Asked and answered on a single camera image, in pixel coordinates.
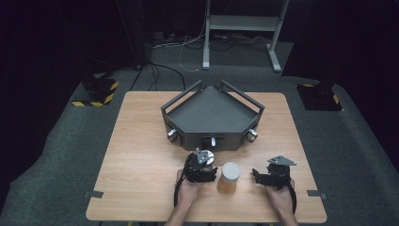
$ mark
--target black box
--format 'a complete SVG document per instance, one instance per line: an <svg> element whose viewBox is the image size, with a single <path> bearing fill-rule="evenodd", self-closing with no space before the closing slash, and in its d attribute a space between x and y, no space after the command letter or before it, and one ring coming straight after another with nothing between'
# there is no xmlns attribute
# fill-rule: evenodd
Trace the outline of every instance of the black box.
<svg viewBox="0 0 399 226"><path fill-rule="evenodd" d="M246 104L253 105L258 111ZM264 106L226 81L220 82L220 88L203 86L198 81L163 105L161 110L171 142L180 140L188 151L196 148L234 151L246 140L253 142L256 139L256 127Z"/></svg>

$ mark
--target shelf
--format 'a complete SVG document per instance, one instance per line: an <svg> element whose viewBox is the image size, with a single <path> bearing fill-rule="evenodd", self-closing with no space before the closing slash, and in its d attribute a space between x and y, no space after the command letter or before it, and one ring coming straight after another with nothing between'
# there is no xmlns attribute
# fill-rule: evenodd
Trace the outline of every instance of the shelf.
<svg viewBox="0 0 399 226"><path fill-rule="evenodd" d="M279 17L210 16L210 29L275 31Z"/></svg>

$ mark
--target table leg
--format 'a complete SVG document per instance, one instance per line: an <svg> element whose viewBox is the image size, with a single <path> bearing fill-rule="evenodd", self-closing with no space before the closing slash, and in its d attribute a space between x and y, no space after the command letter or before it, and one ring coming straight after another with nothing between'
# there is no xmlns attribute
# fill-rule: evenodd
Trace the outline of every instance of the table leg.
<svg viewBox="0 0 399 226"><path fill-rule="evenodd" d="M203 45L202 69L209 69L209 33L210 33L210 19L211 19L211 0L206 0L206 14L205 14L205 43Z"/></svg>

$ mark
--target wrist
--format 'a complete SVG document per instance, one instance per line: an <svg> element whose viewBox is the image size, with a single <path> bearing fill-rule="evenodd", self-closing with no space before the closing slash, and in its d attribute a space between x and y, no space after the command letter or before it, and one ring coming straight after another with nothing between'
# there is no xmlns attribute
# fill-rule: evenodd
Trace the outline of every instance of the wrist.
<svg viewBox="0 0 399 226"><path fill-rule="evenodd" d="M293 212L291 211L282 211L278 210L279 218L281 223L285 226L297 226L298 223L296 221L296 217Z"/></svg>
<svg viewBox="0 0 399 226"><path fill-rule="evenodd" d="M193 204L192 202L181 200L177 202L176 208L188 211L192 204Z"/></svg>

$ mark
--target metal stand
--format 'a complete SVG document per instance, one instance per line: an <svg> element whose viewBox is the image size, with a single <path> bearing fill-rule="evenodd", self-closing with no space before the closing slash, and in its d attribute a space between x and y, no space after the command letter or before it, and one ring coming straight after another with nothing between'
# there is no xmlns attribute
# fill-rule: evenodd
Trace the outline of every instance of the metal stand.
<svg viewBox="0 0 399 226"><path fill-rule="evenodd" d="M205 45L203 47L202 69L208 70L209 63L209 33L212 29L218 30L253 30L274 31L272 43L266 45L267 53L273 65L275 73L281 72L281 66L276 57L275 47L279 38L279 32L284 21L285 12L290 0L284 0L279 17L253 17L253 16L225 16L211 15L211 0L206 0L206 29Z"/></svg>

